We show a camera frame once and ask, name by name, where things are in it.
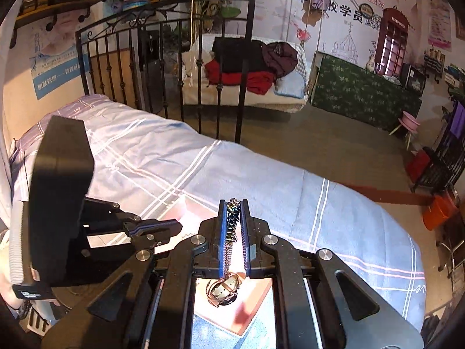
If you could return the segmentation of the green floral covered table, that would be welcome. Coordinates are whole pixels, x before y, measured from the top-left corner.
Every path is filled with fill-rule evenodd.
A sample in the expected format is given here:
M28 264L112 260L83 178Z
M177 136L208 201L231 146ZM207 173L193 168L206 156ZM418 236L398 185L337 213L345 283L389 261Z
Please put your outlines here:
M404 111L417 116L420 97L385 78L329 54L321 55L312 105L390 131Z

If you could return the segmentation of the red blanket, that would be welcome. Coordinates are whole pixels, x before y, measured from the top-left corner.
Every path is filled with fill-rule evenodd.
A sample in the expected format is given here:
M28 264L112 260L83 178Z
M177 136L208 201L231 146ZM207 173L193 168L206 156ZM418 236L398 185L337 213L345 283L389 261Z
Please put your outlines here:
M239 86L242 80L241 72L222 72L220 64L211 60L204 66L205 74L209 84ZM265 95L274 85L276 78L272 72L260 71L249 72L246 80L246 90L257 95Z

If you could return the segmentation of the orange bucket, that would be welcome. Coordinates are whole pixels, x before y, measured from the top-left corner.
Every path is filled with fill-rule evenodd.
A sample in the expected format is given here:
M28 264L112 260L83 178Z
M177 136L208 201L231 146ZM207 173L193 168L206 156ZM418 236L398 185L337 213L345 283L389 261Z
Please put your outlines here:
M423 211L423 224L426 229L433 231L458 212L458 206L449 195L435 195L433 202Z

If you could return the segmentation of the light blue pillow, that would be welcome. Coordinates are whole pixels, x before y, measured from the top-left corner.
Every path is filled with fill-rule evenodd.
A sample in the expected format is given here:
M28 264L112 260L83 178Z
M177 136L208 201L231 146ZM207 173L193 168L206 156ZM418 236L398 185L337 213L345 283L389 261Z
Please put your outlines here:
M284 97L303 99L305 87L305 79L297 71L292 71L276 80L274 93Z

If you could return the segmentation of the black iron bed frame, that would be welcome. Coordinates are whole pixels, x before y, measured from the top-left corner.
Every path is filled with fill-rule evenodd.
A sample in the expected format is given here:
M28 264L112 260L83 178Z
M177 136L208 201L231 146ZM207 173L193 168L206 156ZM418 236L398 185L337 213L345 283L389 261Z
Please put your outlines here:
M183 44L183 24L188 23L190 39L202 41L203 23L209 20L203 4L211 2L246 2L246 17L234 19L245 23L245 37L239 49L241 63L240 84L237 105L237 123L235 141L241 138L246 99L246 86L250 70L250 48L255 15L256 0L163 0L144 6L131 8L110 17L96 21L76 32L76 50L81 71L81 81L85 94L101 91L114 91L113 71L110 50L101 50L101 44L107 45L110 38L118 40L125 35L128 40L129 69L133 82L135 107L149 113L155 113L154 99L151 95L159 88L160 110L169 112L166 93L166 62L169 52L182 59L185 50Z

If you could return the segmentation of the pink stool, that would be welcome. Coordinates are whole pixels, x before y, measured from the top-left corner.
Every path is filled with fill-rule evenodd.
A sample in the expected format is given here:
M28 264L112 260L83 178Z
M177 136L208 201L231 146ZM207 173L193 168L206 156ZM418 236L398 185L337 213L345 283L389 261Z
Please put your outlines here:
M395 127L392 131L390 131L389 135L392 136L395 132L397 132L401 127L407 130L407 144L406 150L409 150L409 147L412 143L412 138L418 133L418 128L420 123L413 117L409 112L403 111L402 117L398 119L399 124Z

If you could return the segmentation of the pale green jewelry box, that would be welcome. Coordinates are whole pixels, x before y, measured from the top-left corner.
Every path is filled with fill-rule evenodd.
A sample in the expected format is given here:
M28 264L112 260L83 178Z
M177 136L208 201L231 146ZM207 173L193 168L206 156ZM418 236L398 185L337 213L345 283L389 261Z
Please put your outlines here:
M237 299L215 307L207 297L213 280L196 281L192 348L240 348L244 343L271 288L271 281L244 279Z

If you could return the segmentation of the grey striped bed cover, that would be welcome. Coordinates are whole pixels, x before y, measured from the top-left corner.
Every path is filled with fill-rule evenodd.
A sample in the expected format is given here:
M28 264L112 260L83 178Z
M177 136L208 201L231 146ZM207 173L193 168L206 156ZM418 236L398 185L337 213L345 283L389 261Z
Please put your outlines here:
M77 99L58 115L85 124L95 161L90 197L142 218L162 216L181 197L209 210L222 199L245 199L275 235L302 250L329 248L422 327L426 284L418 245L360 193L104 95Z

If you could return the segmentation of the white hanging swing bed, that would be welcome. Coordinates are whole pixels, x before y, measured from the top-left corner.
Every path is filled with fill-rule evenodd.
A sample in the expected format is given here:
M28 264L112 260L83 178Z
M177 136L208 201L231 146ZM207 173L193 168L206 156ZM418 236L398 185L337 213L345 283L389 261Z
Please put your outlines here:
M204 35L190 51L182 54L183 103L186 105L238 106L242 73L221 73L220 64L214 59L215 34ZM245 106L296 113L308 101L307 83L310 67L303 48L290 43L296 51L297 64L284 77L271 72L249 72L245 89Z

